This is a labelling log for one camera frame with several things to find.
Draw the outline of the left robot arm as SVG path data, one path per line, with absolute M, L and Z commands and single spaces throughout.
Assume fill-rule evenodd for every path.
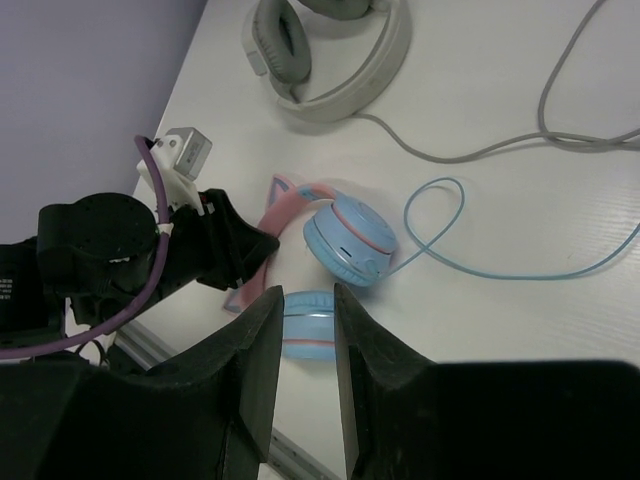
M 1 247 L 1 358 L 49 355 L 119 329 L 192 281 L 248 283 L 279 247 L 245 222 L 225 191 L 198 194 L 205 212 L 152 211 L 119 193 L 44 207 L 36 236 Z

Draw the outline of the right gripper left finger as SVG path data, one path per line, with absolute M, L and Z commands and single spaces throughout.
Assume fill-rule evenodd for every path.
M 1 369 L 5 479 L 253 479 L 267 460 L 284 295 L 141 374 L 82 360 Z

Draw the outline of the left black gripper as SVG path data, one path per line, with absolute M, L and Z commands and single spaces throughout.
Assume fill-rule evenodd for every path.
M 199 214 L 185 205 L 170 214 L 173 231 L 151 298 L 164 300 L 192 281 L 225 291 L 246 284 L 275 253 L 279 240 L 246 222 L 222 189 L 198 194 Z

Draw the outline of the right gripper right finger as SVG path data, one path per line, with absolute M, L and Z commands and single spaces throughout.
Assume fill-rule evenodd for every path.
M 635 479 L 639 370 L 623 361 L 436 363 L 334 288 L 351 479 Z

